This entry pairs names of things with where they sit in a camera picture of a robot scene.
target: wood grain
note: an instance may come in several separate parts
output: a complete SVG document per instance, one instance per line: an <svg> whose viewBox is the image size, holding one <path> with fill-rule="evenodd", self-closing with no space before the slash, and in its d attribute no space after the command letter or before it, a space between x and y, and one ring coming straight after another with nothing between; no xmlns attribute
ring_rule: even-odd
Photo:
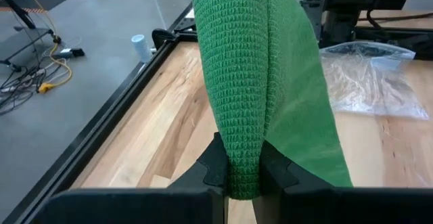
<svg viewBox="0 0 433 224"><path fill-rule="evenodd" d="M401 16L412 16L419 14L426 14L426 11L401 11L401 10L375 10L371 12L372 18L387 18L387 17L401 17ZM361 12L360 18L366 18L367 12ZM378 24L382 27L393 27L393 28L433 28L433 17L431 18L420 18L414 20L400 20L400 21L385 21L379 20ZM368 21L359 21L358 26L371 26Z"/></svg>
<svg viewBox="0 0 433 224"><path fill-rule="evenodd" d="M200 62L197 43L178 44L72 187L165 187L181 176L217 131ZM433 116L433 63L405 74ZM354 185L433 186L433 120L334 116ZM229 222L255 223L251 202L231 200Z"/></svg>

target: black metal frame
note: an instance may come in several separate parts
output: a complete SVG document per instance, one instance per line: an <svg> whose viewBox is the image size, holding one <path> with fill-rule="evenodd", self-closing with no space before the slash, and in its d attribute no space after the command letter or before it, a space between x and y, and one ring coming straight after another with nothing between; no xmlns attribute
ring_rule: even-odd
<svg viewBox="0 0 433 224"><path fill-rule="evenodd" d="M415 52L415 59L433 60L433 29L384 28L369 17L370 11L377 7L398 9L405 1L302 0L300 4L311 21L320 48L354 40L372 40L410 49ZM361 10L369 10L367 19L374 27L357 26ZM322 25L324 11L327 15Z"/></svg>
<svg viewBox="0 0 433 224"><path fill-rule="evenodd" d="M55 37L54 32L51 29L37 28L35 26L35 24L33 24L33 22L31 22L30 19L28 18L28 13L26 11L24 11L18 4L16 4L14 2L14 0L5 0L5 2L11 7L12 11L15 12L18 15L18 17L25 23L25 25L27 25L28 29L29 30L35 30L36 34L37 34L35 37L31 37L29 35L29 33L27 33L27 35L29 35L28 38L30 40L28 40L28 42L26 42L26 43L21 43L23 41L20 41L20 43L16 44L16 45L21 46L21 48L17 52L13 53L12 56L8 56L8 58L6 60L0 60L0 64L5 64L6 66L9 66L13 71L20 72L21 67L16 66L15 64L12 64L9 61L9 59L14 57L15 55L17 55L18 53L20 53L21 51L23 51L27 47L31 46L34 42L41 39L42 37L44 37L47 34L49 34L49 35L51 35L51 37L53 37L53 41L55 43L61 43L61 38ZM21 31L21 30L26 29L26 28L14 27L14 29L16 31Z"/></svg>
<svg viewBox="0 0 433 224"><path fill-rule="evenodd" d="M334 187L264 141L258 224L431 223L433 189ZM228 220L229 158L219 133L167 188L73 189L52 197L35 223L188 223Z"/></svg>

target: green knit fabric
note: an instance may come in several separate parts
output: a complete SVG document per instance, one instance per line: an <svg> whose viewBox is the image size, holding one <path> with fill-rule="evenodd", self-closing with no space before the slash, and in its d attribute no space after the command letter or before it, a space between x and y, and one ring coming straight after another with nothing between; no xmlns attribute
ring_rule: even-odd
<svg viewBox="0 0 433 224"><path fill-rule="evenodd" d="M350 185L313 29L296 0L193 0L210 105L231 164L229 193L260 195L266 138L336 185Z"/></svg>

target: plastic bag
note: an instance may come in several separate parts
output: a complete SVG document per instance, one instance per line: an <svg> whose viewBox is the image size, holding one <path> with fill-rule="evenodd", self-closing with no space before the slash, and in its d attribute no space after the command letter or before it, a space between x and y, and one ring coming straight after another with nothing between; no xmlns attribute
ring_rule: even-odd
<svg viewBox="0 0 433 224"><path fill-rule="evenodd" d="M428 119L402 70L414 52L355 41L320 53L334 111Z"/></svg>

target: concrete floor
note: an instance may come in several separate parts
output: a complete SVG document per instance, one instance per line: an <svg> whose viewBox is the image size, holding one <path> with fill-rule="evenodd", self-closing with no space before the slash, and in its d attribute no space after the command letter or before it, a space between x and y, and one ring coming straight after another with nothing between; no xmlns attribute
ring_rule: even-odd
<svg viewBox="0 0 433 224"><path fill-rule="evenodd" d="M0 117L0 221L14 209L83 127L137 65L130 39L167 28L191 0L67 0L49 14L67 41L80 36L85 58L71 61L72 80L45 95L35 95ZM408 0L406 9L433 9L433 0ZM32 14L37 26L44 27ZM0 40L18 25L11 12L0 12ZM28 50L14 60L32 66ZM0 65L0 83L9 75Z"/></svg>

